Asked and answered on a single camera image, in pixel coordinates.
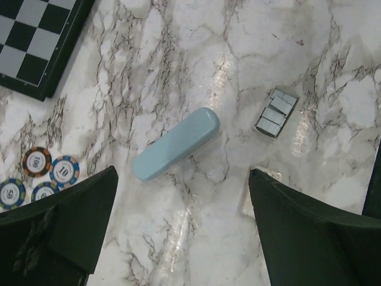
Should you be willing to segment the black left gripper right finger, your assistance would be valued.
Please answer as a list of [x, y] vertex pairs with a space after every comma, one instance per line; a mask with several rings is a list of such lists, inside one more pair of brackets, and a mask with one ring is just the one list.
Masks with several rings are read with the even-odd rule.
[[380, 220], [292, 189], [259, 169], [248, 178], [271, 285], [380, 285]]

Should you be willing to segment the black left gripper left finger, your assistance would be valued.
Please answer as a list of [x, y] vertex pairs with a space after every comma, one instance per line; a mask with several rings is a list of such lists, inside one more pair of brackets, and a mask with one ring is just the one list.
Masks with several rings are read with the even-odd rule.
[[56, 194], [1, 213], [1, 285], [86, 285], [118, 185], [110, 166]]

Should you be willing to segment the staple tray with staples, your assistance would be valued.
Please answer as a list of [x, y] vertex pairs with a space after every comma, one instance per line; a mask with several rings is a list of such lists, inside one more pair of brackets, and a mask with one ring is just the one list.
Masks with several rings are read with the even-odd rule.
[[257, 131], [277, 138], [294, 111], [299, 96], [289, 90], [273, 88], [254, 127]]

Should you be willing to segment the light blue stapler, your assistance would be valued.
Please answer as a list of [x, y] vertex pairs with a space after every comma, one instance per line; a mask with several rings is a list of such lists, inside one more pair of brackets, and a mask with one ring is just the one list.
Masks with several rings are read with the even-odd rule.
[[134, 159], [134, 175], [140, 181], [163, 175], [217, 137], [220, 125], [214, 111], [197, 109]]

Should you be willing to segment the white staple box sleeve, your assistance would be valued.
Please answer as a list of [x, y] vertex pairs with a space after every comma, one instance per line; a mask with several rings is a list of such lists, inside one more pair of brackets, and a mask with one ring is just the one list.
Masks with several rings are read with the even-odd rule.
[[276, 180], [280, 181], [282, 180], [282, 174], [280, 172], [274, 171], [274, 170], [269, 170], [265, 167], [257, 166], [256, 169], [261, 170], [262, 172], [268, 174], [272, 178], [275, 178]]

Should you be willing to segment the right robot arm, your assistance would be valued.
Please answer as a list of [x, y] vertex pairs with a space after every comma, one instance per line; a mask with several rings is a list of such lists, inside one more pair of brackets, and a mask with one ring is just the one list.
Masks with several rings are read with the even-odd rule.
[[381, 148], [377, 149], [362, 215], [381, 218]]

